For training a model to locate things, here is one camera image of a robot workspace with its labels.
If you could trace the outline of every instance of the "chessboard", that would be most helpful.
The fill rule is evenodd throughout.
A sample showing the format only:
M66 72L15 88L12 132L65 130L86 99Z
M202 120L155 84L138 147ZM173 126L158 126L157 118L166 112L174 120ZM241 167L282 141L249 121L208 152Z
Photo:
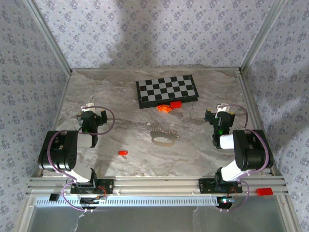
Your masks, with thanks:
M137 81L140 109L170 104L172 101L194 102L198 93L192 75Z

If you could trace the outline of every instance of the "marble tabletop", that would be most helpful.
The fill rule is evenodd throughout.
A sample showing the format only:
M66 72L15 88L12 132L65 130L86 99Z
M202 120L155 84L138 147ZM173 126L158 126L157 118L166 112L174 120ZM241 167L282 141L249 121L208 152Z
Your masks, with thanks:
M140 109L136 81L191 74L198 101L184 103L166 114L156 108ZM81 106L94 102L111 109L116 117L114 128L98 137L95 148L78 149L78 160L94 168L98 176L212 176L234 159L234 150L217 149L212 144L213 126L204 121L206 109L215 111L221 103L246 108L240 84L235 75L214 70L88 70L74 71L64 97L57 130L77 130L76 115ZM246 116L241 109L232 129L242 129ZM99 127L106 131L112 123ZM154 128L170 130L179 139L172 147L151 142ZM128 155L119 156L119 150ZM43 172L44 176L54 175Z

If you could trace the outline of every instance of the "orange gear-shaped piece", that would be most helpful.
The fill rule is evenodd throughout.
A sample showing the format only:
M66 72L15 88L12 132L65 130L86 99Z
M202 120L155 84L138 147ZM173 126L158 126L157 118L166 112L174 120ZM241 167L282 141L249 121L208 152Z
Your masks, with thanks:
M158 105L157 109L159 110L159 112L163 111L165 113L172 111L172 108L170 108L168 105Z

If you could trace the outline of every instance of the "patterned wallpaper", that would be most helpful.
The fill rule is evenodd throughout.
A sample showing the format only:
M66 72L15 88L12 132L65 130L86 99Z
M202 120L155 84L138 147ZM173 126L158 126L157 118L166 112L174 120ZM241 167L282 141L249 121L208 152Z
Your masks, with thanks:
M309 232L309 2L290 1L245 78L303 231Z
M71 68L239 67L272 0L36 0Z
M21 0L0 1L0 231L12 231L67 79Z

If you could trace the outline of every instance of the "small red block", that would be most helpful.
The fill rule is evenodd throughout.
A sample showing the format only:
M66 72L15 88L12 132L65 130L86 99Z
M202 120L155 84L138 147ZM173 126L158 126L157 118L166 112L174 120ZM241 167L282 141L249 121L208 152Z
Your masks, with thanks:
M128 154L128 151L126 151L126 150L118 151L118 155L120 155L120 156L126 156L127 154Z
M270 195L274 195L273 191L271 188L258 188L256 190L256 194L258 196L270 196Z
M182 107L182 102L181 101L173 101L170 103L170 107L172 109L177 109Z

